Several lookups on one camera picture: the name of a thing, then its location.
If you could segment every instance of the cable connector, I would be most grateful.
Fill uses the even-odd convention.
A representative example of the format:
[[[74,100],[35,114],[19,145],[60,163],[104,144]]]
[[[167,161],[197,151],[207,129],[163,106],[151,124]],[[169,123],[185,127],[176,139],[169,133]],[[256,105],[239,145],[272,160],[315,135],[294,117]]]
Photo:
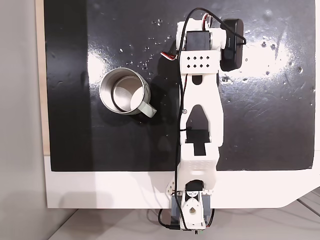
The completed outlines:
[[[169,229],[171,229],[171,230],[180,230],[180,225],[171,224],[171,225],[169,225]]]

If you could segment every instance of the wooden edge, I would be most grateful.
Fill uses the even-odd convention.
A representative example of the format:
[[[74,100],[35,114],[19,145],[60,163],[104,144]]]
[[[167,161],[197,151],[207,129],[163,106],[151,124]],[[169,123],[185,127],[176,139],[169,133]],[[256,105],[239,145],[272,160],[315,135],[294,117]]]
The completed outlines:
[[[45,14],[44,0],[35,0],[36,42],[38,57],[38,79],[40,93],[40,111],[42,126],[43,155],[50,155],[49,118],[47,98],[47,66],[46,66],[46,40],[45,40]]]

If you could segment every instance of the gray floor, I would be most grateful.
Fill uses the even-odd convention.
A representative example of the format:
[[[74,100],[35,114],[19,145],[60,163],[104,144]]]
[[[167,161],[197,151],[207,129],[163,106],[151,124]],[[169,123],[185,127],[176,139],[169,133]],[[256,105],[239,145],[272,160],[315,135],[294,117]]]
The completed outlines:
[[[320,190],[301,198],[320,212]],[[79,209],[50,240],[191,240],[191,232],[158,224],[157,210]],[[168,222],[168,212],[163,221]],[[209,229],[197,236],[208,240],[319,240],[320,217],[295,201],[277,209],[219,209]]]

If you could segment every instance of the stainless steel mug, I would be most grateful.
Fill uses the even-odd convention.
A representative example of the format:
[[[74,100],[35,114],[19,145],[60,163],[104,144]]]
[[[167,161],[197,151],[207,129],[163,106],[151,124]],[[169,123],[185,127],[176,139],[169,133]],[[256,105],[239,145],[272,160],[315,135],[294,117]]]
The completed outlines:
[[[112,112],[122,115],[144,113],[152,118],[157,110],[150,104],[148,83],[137,72],[119,67],[109,71],[100,83],[100,99]]]

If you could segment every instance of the water droplet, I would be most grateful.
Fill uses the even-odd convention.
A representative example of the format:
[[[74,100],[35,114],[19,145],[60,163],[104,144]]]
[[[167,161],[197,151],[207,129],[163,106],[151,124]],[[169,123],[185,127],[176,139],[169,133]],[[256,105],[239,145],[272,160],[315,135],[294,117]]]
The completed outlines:
[[[298,73],[302,74],[302,72],[304,71],[304,69],[303,69],[301,66],[298,66],[298,67],[296,68],[296,71],[297,71]]]

